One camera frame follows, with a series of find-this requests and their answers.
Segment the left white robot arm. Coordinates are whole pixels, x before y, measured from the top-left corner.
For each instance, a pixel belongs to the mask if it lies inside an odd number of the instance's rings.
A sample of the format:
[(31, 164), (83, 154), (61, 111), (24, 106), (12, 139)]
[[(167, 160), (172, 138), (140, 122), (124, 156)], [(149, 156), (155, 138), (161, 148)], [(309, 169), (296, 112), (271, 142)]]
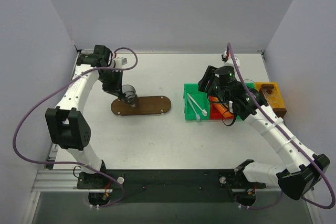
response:
[(122, 93), (121, 68), (125, 58), (117, 58), (103, 45), (96, 45), (90, 54), (80, 54), (75, 65), (74, 82), (53, 109), (47, 109), (45, 118), (51, 140), (70, 153), (82, 169), (84, 180), (94, 187), (106, 185), (106, 166), (90, 145), (91, 128), (83, 116), (89, 93), (96, 81), (103, 91), (118, 98)]

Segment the dark smoked plastic cup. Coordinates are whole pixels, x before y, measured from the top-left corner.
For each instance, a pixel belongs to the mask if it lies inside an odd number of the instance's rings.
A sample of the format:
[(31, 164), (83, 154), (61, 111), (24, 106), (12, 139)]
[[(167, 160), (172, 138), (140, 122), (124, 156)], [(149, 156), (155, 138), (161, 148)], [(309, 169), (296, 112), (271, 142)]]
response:
[(138, 103), (138, 96), (135, 88), (132, 85), (125, 84), (122, 86), (122, 98), (121, 101), (129, 105), (130, 107), (136, 107)]

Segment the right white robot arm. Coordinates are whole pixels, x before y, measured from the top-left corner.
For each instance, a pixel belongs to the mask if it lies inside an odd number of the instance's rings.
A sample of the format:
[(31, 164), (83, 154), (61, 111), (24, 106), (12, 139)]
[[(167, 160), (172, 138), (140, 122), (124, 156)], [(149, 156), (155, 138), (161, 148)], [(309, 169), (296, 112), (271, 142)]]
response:
[(258, 91), (242, 84), (232, 66), (208, 66), (198, 90), (227, 105), (234, 116), (253, 127), (273, 148), (282, 165), (246, 161), (239, 172), (251, 183), (278, 186), (285, 195), (299, 200), (330, 165), (325, 154), (317, 155), (300, 142), (273, 112)]

